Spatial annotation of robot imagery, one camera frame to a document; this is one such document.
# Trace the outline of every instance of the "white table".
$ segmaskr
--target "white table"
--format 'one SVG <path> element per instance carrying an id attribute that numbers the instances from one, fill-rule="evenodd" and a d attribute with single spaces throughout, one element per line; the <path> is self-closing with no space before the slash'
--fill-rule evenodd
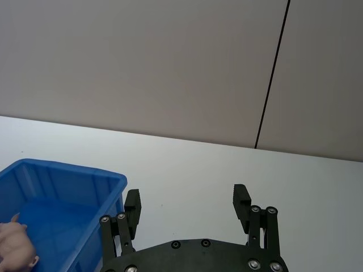
<path id="1" fill-rule="evenodd" d="M 125 174 L 141 193 L 137 250 L 202 237 L 246 243 L 232 205 L 243 183 L 252 204 L 278 208 L 291 272 L 362 270 L 362 163 L 8 117 L 0 128 L 0 169 L 36 158 Z"/>

